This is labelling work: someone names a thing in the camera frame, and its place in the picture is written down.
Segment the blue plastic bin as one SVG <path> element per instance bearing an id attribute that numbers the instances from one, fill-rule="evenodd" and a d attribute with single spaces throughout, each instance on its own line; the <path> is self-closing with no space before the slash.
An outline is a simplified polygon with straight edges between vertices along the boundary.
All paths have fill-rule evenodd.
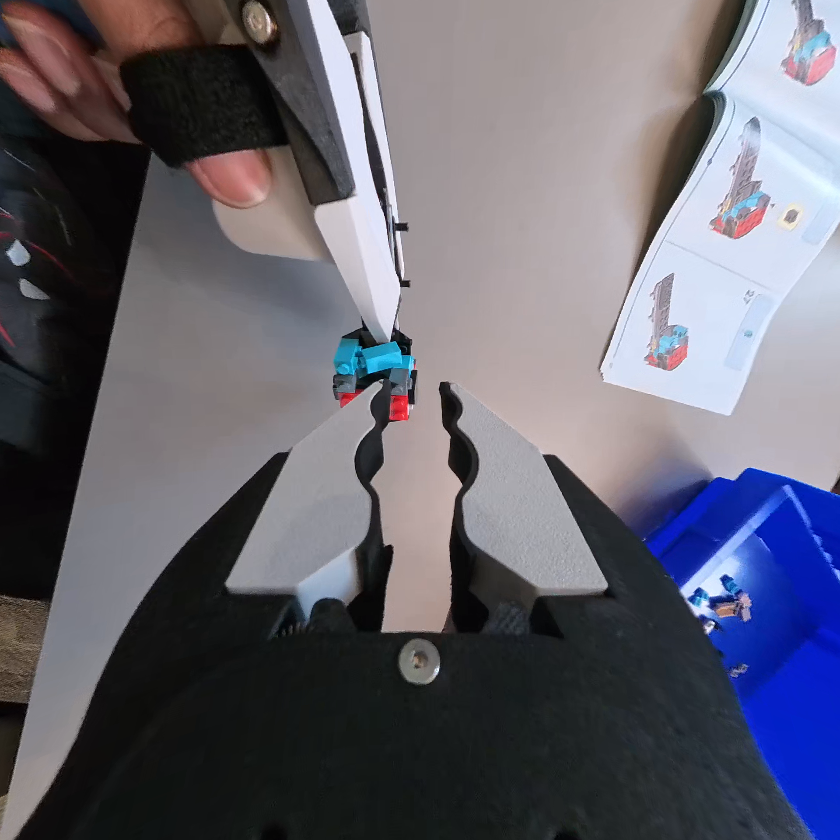
<path id="1" fill-rule="evenodd" d="M 838 495 L 746 469 L 714 479 L 646 544 L 680 592 L 729 574 L 751 595 L 750 669 L 730 681 L 813 836 L 839 838 Z"/>

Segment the person's left hand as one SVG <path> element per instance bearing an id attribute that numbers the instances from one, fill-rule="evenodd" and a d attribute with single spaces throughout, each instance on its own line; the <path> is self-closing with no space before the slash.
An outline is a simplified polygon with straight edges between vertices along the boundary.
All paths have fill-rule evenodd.
<path id="1" fill-rule="evenodd" d="M 51 129 L 73 140 L 138 145 L 119 67 L 152 51 L 201 46 L 202 31 L 183 2 L 80 5 L 104 47 L 89 46 L 39 4 L 4 2 L 2 19 L 15 46 L 2 48 L 2 81 Z"/>

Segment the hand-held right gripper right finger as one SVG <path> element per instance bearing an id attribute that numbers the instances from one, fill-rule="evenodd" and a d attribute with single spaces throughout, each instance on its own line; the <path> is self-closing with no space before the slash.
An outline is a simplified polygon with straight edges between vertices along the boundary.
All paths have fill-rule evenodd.
<path id="1" fill-rule="evenodd" d="M 443 382 L 439 394 L 460 481 L 449 540 L 454 630 L 527 627 L 541 598 L 604 595 L 606 577 L 542 451 L 462 385 Z"/>

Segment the person's dark patterned clothing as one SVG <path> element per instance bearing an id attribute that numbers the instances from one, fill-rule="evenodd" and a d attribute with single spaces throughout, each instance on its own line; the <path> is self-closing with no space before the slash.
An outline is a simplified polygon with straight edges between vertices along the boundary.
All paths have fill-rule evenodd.
<path id="1" fill-rule="evenodd" d="M 69 139 L 2 83 L 1 590 L 55 587 L 149 152 Z"/>

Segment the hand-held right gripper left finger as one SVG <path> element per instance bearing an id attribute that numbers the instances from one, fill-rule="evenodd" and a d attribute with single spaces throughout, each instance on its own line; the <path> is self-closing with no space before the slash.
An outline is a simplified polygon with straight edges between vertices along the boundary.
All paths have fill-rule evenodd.
<path id="1" fill-rule="evenodd" d="M 307 620 L 332 599 L 361 631 L 382 630 L 393 548 L 372 481 L 384 461 L 391 391 L 375 382 L 286 453 L 229 591 L 293 596 Z"/>

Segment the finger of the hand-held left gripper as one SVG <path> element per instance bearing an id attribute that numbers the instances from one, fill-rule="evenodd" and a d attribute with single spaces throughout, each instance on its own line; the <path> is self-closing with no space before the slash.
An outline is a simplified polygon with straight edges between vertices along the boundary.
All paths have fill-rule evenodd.
<path id="1" fill-rule="evenodd" d="M 366 150 L 374 188 L 385 219 L 388 247 L 400 286 L 406 288 L 402 236 L 407 231 L 407 225 L 400 218 L 396 202 L 391 149 L 371 38 L 360 30 L 345 35 L 343 40 L 353 62 L 360 94 Z"/>
<path id="2" fill-rule="evenodd" d="M 385 216 L 364 126 L 353 59 L 328 2 L 289 2 L 326 128 L 308 129 L 338 196 L 314 199 L 314 220 L 371 336 L 391 341 L 401 287 L 389 251 Z"/>

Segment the pile of loose toy bricks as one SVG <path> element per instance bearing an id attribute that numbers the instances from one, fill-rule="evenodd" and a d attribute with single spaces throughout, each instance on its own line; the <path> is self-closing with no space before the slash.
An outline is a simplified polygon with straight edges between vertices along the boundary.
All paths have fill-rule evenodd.
<path id="1" fill-rule="evenodd" d="M 729 574 L 681 591 L 702 633 L 732 680 L 750 669 L 753 601 Z"/>

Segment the building instruction booklet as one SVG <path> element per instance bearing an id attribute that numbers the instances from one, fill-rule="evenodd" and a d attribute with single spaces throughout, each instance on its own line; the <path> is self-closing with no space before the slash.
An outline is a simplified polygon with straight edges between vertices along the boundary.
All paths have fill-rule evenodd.
<path id="1" fill-rule="evenodd" d="M 602 379 L 730 415 L 773 315 L 838 226 L 839 3 L 746 2 L 710 135 L 649 246 Z"/>

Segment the small toy brick model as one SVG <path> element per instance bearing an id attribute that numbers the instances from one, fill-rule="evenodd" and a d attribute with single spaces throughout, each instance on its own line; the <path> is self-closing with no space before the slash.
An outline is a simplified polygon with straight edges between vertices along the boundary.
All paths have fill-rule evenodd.
<path id="1" fill-rule="evenodd" d="M 342 336 L 333 356 L 332 392 L 345 407 L 376 382 L 391 384 L 391 422 L 408 421 L 416 402 L 417 361 L 413 342 L 394 329 L 389 342 L 375 342 L 361 327 Z"/>

